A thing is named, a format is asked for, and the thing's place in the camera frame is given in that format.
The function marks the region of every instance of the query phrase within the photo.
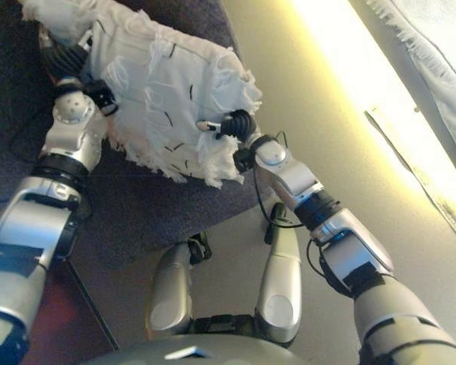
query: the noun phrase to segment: light fixture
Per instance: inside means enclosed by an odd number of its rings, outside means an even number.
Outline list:
[[[378,124],[456,232],[456,169],[358,14],[347,0],[291,5],[355,108]]]

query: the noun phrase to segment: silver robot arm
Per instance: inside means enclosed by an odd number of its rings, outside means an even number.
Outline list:
[[[88,39],[77,45],[86,56]],[[78,79],[60,75],[46,142],[0,214],[0,363],[18,363],[27,352],[46,273],[72,250],[86,178],[106,135],[106,120]]]
[[[354,299],[361,364],[456,364],[456,342],[411,290],[394,278],[385,248],[311,170],[273,138],[252,134],[259,176],[311,231],[328,283]]]

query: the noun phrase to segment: gray carpet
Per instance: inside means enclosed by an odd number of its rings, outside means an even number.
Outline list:
[[[223,46],[236,41],[218,0],[124,1],[154,20]],[[38,110],[33,121],[24,123]],[[37,24],[21,21],[21,7],[0,0],[0,201],[10,197],[42,147],[52,124],[52,85],[37,44]],[[11,153],[10,140],[17,139]],[[88,184],[93,216],[81,228],[77,245],[94,249],[108,268],[118,268],[256,204],[251,173],[245,184],[225,182],[221,190],[190,179],[175,184],[125,161],[104,146]]]

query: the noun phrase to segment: white fabric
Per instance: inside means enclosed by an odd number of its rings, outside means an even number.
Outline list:
[[[396,27],[456,144],[456,0],[367,0]]]
[[[442,120],[456,143],[456,86],[443,84],[424,64],[416,60],[414,63],[431,90]]]
[[[442,82],[456,85],[456,0],[366,0]]]
[[[232,157],[236,139],[216,140],[195,124],[220,122],[237,109],[254,113],[260,105],[254,77],[231,49],[165,27],[113,0],[26,0],[23,13],[66,43],[93,27],[85,74],[104,79],[119,101],[109,138],[127,159],[160,169],[176,182],[184,176],[218,188],[222,179],[242,182]]]

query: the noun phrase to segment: wire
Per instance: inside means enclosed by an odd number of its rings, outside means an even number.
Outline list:
[[[24,133],[25,129],[28,128],[41,114],[43,114],[45,111],[50,109],[50,105],[46,104],[42,106],[40,109],[38,109],[28,120],[25,121],[25,123],[19,128],[18,131],[15,132],[15,134],[12,136],[10,142],[8,143],[8,150],[10,153],[17,158],[18,160],[25,162],[25,163],[36,163],[36,160],[31,160],[23,155],[19,154],[14,150],[15,143],[17,142],[18,137]]]
[[[254,184],[255,184],[255,191],[257,192],[258,205],[260,205],[261,213],[264,215],[264,217],[265,217],[265,219],[267,220],[268,223],[274,225],[275,227],[279,227],[279,228],[299,228],[299,227],[304,227],[304,224],[294,224],[294,225],[287,226],[287,225],[278,224],[278,223],[274,222],[273,220],[271,220],[268,217],[267,212],[265,211],[264,203],[261,201],[260,191],[258,190],[258,183],[257,183],[257,172],[256,172],[255,168],[253,168],[253,181],[254,181]]]
[[[285,146],[288,148],[289,147],[289,143],[287,143],[287,135],[286,135],[286,132],[285,131],[279,131],[276,135],[275,135],[275,139],[277,139],[277,142],[279,141],[279,136],[282,135],[283,136],[283,143],[285,144]]]
[[[314,270],[314,272],[316,274],[318,274],[322,278],[326,279],[326,275],[324,275],[322,272],[320,272],[311,261],[311,256],[309,255],[309,249],[311,248],[311,243],[313,243],[313,242],[314,242],[314,240],[310,239],[309,242],[307,243],[307,247],[306,247],[307,262],[309,263],[309,266],[311,266],[312,270]]]

